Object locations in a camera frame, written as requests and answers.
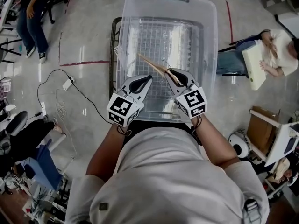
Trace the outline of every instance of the hand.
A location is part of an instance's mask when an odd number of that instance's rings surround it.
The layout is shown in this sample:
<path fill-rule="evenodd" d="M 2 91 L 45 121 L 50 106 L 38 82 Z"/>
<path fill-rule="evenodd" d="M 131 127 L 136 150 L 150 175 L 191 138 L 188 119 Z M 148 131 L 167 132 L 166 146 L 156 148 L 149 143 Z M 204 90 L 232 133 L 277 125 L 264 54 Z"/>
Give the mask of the hand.
<path fill-rule="evenodd" d="M 33 18 L 34 16 L 34 11 L 33 11 L 33 6 L 28 5 L 27 10 L 26 10 L 27 18 Z"/>
<path fill-rule="evenodd" d="M 268 66 L 264 61 L 260 61 L 260 67 L 261 67 L 263 70 L 267 70 L 269 66 Z"/>
<path fill-rule="evenodd" d="M 278 58 L 278 54 L 277 54 L 277 47 L 276 45 L 274 45 L 273 43 L 271 43 L 269 45 L 270 51 L 272 52 L 273 56 L 275 57 L 275 59 Z"/>

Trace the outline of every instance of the cardboard box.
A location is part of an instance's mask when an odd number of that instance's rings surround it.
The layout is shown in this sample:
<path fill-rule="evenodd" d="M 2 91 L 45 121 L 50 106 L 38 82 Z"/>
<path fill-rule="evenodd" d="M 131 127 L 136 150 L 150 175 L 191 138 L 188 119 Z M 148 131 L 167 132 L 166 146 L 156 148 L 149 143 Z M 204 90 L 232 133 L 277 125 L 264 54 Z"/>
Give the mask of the cardboard box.
<path fill-rule="evenodd" d="M 272 113 L 271 111 L 265 110 L 259 106 L 253 106 L 252 110 L 272 120 L 278 121 L 279 113 Z M 247 136 L 250 139 L 251 143 L 265 155 L 268 154 L 271 143 L 275 136 L 275 132 L 276 127 L 255 115 L 251 115 Z"/>

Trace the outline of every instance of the jeans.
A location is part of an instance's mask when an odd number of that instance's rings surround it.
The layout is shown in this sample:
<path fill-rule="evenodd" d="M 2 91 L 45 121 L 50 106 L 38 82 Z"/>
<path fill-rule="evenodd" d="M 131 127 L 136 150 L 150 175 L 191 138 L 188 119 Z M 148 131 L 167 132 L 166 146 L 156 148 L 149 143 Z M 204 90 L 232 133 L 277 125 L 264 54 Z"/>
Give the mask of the jeans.
<path fill-rule="evenodd" d="M 218 75 L 228 73 L 238 73 L 247 75 L 246 64 L 242 51 L 255 45 L 255 41 L 244 42 L 236 47 L 234 51 L 225 51 L 218 53 L 217 71 Z"/>
<path fill-rule="evenodd" d="M 43 29 L 40 23 L 41 14 L 44 9 L 44 1 L 36 1 L 33 5 L 34 16 L 33 18 L 27 18 L 26 9 L 22 8 L 19 15 L 17 24 L 17 32 L 26 47 L 26 50 L 31 50 L 36 45 L 38 53 L 46 52 L 48 48 L 48 42 L 43 33 Z"/>

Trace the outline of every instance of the clear plastic storage bin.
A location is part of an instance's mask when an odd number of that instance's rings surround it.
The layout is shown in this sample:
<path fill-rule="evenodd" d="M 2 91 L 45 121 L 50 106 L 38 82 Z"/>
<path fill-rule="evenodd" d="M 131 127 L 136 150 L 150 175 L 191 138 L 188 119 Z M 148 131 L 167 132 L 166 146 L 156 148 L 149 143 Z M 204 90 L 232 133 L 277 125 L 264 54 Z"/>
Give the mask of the clear plastic storage bin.
<path fill-rule="evenodd" d="M 190 122 L 180 116 L 165 79 L 138 53 L 155 63 L 190 72 L 209 100 L 217 66 L 217 14 L 206 0 L 126 0 L 122 14 L 121 55 L 116 88 L 128 78 L 152 75 L 153 83 L 138 120 Z"/>

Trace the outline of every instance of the blue cloth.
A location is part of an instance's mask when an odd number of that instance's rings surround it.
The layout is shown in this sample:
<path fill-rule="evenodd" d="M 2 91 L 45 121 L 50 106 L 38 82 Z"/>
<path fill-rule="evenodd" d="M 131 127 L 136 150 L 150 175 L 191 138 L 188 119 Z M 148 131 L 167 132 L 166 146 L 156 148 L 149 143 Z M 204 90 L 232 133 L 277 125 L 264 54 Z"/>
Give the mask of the blue cloth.
<path fill-rule="evenodd" d="M 46 1 L 36 2 L 33 5 L 34 16 L 33 18 L 27 18 L 26 9 L 22 8 L 19 14 L 19 20 L 17 24 L 17 32 L 26 47 L 26 50 L 31 50 L 34 44 L 37 47 L 38 53 L 46 52 L 48 48 L 48 42 L 43 33 L 43 29 L 40 23 L 41 14 Z"/>
<path fill-rule="evenodd" d="M 236 45 L 234 51 L 225 51 L 218 53 L 217 71 L 218 75 L 228 73 L 238 73 L 239 75 L 247 75 L 246 64 L 243 58 L 242 51 L 255 45 L 255 41 L 243 42 L 241 45 Z"/>
<path fill-rule="evenodd" d="M 36 149 L 34 155 L 24 161 L 24 165 L 29 165 L 34 173 L 34 179 L 43 186 L 58 190 L 62 175 L 57 171 L 56 166 L 50 156 L 48 149 L 51 140 L 46 145 L 41 145 Z"/>

